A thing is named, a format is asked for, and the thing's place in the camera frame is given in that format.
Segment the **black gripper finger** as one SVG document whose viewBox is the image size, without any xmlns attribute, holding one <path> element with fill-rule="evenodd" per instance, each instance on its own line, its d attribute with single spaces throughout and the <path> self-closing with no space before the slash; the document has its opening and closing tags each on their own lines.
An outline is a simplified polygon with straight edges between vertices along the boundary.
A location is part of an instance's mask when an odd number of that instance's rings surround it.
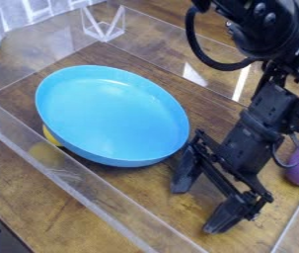
<svg viewBox="0 0 299 253">
<path fill-rule="evenodd" d="M 190 190 L 201 174 L 200 156 L 194 147 L 189 145 L 172 179 L 172 193 L 185 194 Z"/>
<path fill-rule="evenodd" d="M 216 208 L 204 225 L 204 231 L 210 234 L 228 232 L 244 219 L 255 216 L 256 203 L 256 199 L 240 195 L 229 196 Z"/>
</svg>

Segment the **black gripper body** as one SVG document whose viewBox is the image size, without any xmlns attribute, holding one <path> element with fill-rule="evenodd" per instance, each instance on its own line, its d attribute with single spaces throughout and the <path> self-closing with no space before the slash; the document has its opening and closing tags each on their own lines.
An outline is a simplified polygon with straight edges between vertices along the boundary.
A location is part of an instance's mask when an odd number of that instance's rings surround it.
<svg viewBox="0 0 299 253">
<path fill-rule="evenodd" d="M 272 193 L 257 179 L 257 174 L 273 156 L 284 137 L 277 128 L 265 123 L 265 118 L 249 110 L 243 111 L 241 119 L 218 143 L 204 130 L 196 131 L 190 143 L 200 156 L 205 174 L 224 195 L 240 195 L 256 199 L 253 209 L 259 215 L 267 203 L 273 202 Z"/>
</svg>

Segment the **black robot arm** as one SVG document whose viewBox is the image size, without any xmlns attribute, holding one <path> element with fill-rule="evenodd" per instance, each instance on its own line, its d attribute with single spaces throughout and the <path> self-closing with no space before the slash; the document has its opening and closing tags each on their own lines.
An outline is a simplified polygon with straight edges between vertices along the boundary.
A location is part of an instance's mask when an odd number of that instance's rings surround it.
<svg viewBox="0 0 299 253">
<path fill-rule="evenodd" d="M 220 204 L 204 231 L 224 233 L 255 219 L 273 195 L 257 179 L 268 161 L 277 161 L 285 137 L 299 133 L 299 0 L 192 0 L 185 25 L 194 54 L 222 71 L 263 63 L 263 77 L 241 119 L 217 142 L 204 130 L 196 131 L 172 182 L 172 191 L 185 193 L 205 175 L 228 200 Z M 237 63 L 214 60 L 196 36 L 196 16 L 212 6 L 229 19 L 228 28 L 240 51 L 248 56 Z"/>
</svg>

